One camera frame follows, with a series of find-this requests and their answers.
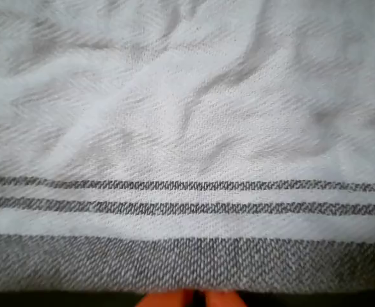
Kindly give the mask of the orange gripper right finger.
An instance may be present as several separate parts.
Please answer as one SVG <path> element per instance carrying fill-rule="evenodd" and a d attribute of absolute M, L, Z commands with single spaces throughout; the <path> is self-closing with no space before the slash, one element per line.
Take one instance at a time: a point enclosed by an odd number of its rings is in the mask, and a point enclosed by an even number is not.
<path fill-rule="evenodd" d="M 237 292 L 205 291 L 206 307 L 246 307 Z"/>

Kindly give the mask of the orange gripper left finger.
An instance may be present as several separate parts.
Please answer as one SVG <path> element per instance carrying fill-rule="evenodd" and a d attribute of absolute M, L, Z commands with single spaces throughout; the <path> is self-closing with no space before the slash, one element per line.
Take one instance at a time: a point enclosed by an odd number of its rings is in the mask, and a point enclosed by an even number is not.
<path fill-rule="evenodd" d="M 191 290 L 149 293 L 140 301 L 140 307 L 185 307 L 192 301 Z"/>

